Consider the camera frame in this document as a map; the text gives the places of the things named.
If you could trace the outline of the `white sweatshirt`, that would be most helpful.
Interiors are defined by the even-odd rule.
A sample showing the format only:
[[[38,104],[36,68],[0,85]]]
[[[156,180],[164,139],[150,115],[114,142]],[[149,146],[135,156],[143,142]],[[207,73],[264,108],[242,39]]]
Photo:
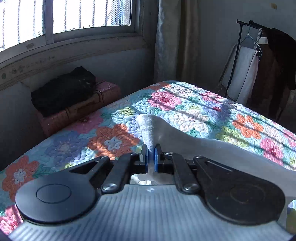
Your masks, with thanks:
[[[155,115],[138,115],[136,124],[150,152],[154,150],[156,144],[160,144],[164,152],[174,152],[186,159],[204,156],[239,171],[268,180],[283,190],[287,204],[292,202],[292,208],[295,208],[295,171],[288,170],[263,156],[231,143],[210,138],[192,137]]]

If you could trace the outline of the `dark hanging clothes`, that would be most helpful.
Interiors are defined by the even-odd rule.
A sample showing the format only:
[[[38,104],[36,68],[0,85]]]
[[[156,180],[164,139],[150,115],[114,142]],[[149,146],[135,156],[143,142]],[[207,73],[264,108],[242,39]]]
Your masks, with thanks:
[[[250,105],[263,112],[268,101],[267,116],[276,119],[287,104],[287,92],[295,90],[295,39],[278,29],[263,28],[258,44],[262,56]]]

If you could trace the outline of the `black clothes rack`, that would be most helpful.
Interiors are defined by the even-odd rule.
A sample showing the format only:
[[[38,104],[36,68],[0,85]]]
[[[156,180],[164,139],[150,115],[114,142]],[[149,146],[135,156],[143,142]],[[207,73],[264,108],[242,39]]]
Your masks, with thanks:
[[[232,82],[232,78],[233,78],[233,75],[234,75],[234,72],[235,72],[235,67],[236,67],[237,60],[238,60],[240,45],[245,40],[245,39],[241,40],[243,27],[244,26],[248,26],[249,27],[248,33],[246,34],[245,38],[250,37],[250,39],[253,39],[251,37],[250,33],[249,33],[251,28],[254,28],[254,29],[257,29],[258,30],[257,39],[256,39],[256,41],[253,40],[254,44],[257,47],[259,47],[258,42],[259,42],[259,38],[260,38],[261,32],[262,31],[266,31],[268,29],[268,27],[263,26],[263,25],[260,25],[260,24],[258,24],[256,22],[254,22],[253,20],[249,20],[249,22],[246,23],[244,21],[240,21],[240,20],[237,19],[236,20],[236,23],[240,25],[240,27],[239,27],[239,34],[238,34],[238,40],[237,40],[236,49],[235,49],[234,61],[233,61],[233,65],[232,65],[232,68],[231,68],[231,73],[230,73],[230,77],[229,77],[229,80],[228,80],[228,83],[227,83],[227,87],[225,88],[224,97],[227,97],[228,96],[228,89],[230,87],[230,84]]]

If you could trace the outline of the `colourful floral quilt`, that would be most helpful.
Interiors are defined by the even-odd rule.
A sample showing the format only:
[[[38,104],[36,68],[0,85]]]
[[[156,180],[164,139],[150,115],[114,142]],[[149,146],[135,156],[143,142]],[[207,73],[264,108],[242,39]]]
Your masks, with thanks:
[[[22,223],[17,190],[30,180],[107,155],[140,152],[136,117],[152,114],[196,138],[239,146],[295,170],[295,134],[245,106],[180,81],[163,81],[113,102],[53,134],[1,171],[1,231]]]

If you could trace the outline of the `black bag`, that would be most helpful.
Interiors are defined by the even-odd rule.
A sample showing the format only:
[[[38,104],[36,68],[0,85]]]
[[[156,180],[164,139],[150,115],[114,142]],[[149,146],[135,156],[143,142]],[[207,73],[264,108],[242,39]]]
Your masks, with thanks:
[[[37,111],[48,117],[89,99],[95,89],[95,75],[80,66],[31,92],[31,101]]]

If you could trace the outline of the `white hanging garment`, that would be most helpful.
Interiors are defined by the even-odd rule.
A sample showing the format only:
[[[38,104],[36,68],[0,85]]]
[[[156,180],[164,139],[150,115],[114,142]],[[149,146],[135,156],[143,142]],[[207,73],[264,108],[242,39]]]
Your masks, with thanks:
[[[256,80],[259,60],[254,49],[239,47],[234,64],[237,46],[233,46],[222,71],[219,82],[227,88],[227,96],[234,102],[246,105]]]

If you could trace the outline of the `grey curtain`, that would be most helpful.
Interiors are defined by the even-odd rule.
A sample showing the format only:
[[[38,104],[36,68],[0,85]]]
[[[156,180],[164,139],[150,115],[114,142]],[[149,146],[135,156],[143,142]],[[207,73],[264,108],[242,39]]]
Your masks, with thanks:
[[[197,82],[199,11],[199,1],[159,1],[154,82]]]

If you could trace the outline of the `window with metal grille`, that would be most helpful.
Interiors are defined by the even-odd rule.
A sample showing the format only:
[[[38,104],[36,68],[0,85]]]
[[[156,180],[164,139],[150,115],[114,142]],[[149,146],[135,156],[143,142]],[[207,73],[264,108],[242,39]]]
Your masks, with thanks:
[[[1,62],[58,42],[133,33],[140,1],[1,1]]]

